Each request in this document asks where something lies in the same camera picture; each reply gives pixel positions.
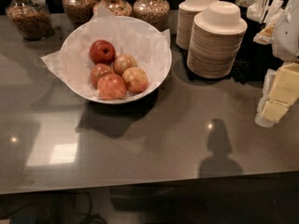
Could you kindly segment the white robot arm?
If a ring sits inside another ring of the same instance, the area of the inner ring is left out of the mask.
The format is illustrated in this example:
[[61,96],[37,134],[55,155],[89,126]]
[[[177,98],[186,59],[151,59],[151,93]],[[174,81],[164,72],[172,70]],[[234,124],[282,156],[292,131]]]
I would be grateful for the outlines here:
[[299,98],[299,0],[289,0],[274,28],[273,55],[283,61],[264,77],[255,123],[273,127]]

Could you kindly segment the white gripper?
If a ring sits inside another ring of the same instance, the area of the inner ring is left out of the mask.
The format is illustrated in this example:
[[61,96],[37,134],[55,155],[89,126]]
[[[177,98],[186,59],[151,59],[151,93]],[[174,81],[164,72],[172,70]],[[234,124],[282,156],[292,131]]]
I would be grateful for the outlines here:
[[[268,22],[253,37],[253,41],[261,45],[271,44],[275,26],[275,21]],[[284,63],[277,71],[268,69],[264,77],[262,94],[257,106],[255,123],[271,128],[299,98],[299,63]]]

